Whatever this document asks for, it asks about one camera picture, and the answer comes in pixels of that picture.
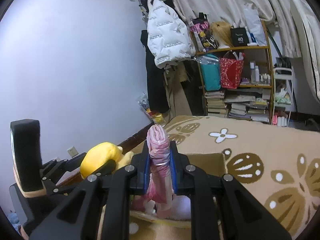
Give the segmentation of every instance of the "yellow plush toy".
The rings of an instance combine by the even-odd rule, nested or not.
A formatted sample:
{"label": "yellow plush toy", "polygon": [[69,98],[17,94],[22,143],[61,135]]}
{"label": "yellow plush toy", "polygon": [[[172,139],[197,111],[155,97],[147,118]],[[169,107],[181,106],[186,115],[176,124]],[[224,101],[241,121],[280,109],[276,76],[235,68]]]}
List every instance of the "yellow plush toy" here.
{"label": "yellow plush toy", "polygon": [[122,147],[108,142],[100,143],[91,148],[80,165],[82,178],[86,178],[109,160],[116,162],[116,170],[130,164],[133,152],[123,155],[122,151]]}

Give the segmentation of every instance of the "white flower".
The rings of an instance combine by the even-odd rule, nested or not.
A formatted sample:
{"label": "white flower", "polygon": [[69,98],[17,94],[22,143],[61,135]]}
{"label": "white flower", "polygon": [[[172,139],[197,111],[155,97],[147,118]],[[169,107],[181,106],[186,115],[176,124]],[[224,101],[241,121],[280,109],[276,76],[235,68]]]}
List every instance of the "white flower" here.
{"label": "white flower", "polygon": [[212,132],[212,133],[209,133],[209,135],[212,136],[212,137],[217,137],[216,143],[223,142],[225,140],[225,138],[232,139],[232,138],[237,138],[238,137],[236,134],[227,134],[227,132],[228,132],[228,129],[227,128],[223,128],[223,129],[221,129],[220,133]]}

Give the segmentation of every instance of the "bolt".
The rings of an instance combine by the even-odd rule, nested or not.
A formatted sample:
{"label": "bolt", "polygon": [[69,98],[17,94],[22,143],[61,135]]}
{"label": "bolt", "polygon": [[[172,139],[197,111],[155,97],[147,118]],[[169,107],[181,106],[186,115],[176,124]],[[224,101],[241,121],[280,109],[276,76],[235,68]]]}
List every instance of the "bolt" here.
{"label": "bolt", "polygon": [[186,170],[187,171],[195,171],[196,170],[196,167],[194,165],[187,165],[186,166]]}
{"label": "bolt", "polygon": [[93,181],[95,181],[97,179],[97,176],[94,175],[94,174],[91,174],[91,175],[88,176],[87,179],[88,179],[88,181],[93,182]]}
{"label": "bolt", "polygon": [[126,171],[134,171],[134,166],[133,165],[127,165],[127,166],[125,166],[125,168],[124,168]]}
{"label": "bolt", "polygon": [[223,179],[225,181],[232,181],[233,180],[233,176],[231,174],[224,174],[223,175]]}

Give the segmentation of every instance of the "patterned bag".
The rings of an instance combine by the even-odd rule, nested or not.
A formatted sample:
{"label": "patterned bag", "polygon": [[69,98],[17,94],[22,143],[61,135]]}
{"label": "patterned bag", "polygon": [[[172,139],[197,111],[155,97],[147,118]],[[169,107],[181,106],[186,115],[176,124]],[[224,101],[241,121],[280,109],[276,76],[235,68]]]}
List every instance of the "patterned bag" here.
{"label": "patterned bag", "polygon": [[240,75],[243,69],[244,60],[226,58],[229,52],[231,52],[231,50],[220,59],[221,86],[227,89],[236,89],[240,85]]}

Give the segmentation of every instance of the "wall outlet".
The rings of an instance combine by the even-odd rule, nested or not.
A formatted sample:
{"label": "wall outlet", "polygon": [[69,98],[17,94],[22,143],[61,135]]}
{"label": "wall outlet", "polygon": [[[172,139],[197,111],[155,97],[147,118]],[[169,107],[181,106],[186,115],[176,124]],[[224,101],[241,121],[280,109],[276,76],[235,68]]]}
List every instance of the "wall outlet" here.
{"label": "wall outlet", "polygon": [[73,146],[68,150],[68,154],[71,156],[71,158],[73,158],[74,156],[77,156],[79,153],[76,150],[76,148]]}

